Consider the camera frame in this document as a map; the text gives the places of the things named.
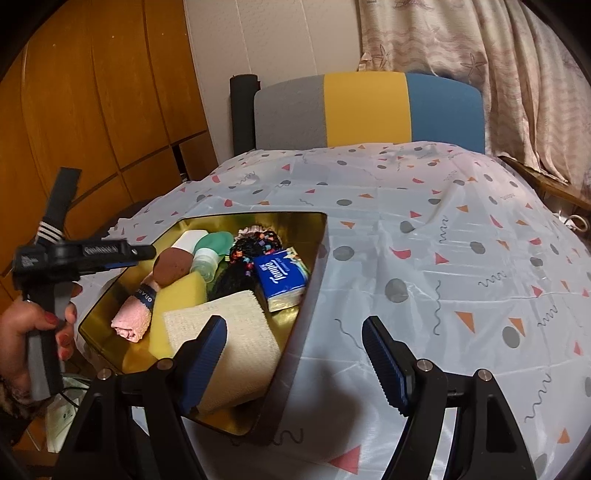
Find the person's left hand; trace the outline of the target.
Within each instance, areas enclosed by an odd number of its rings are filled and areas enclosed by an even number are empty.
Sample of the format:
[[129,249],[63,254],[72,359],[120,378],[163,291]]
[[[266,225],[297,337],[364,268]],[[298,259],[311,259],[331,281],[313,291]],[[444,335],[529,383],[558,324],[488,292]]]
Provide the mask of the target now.
[[28,338],[35,331],[49,331],[62,361],[74,352],[77,308],[70,301],[62,314],[52,314],[18,296],[1,315],[1,379],[22,402],[30,396]]

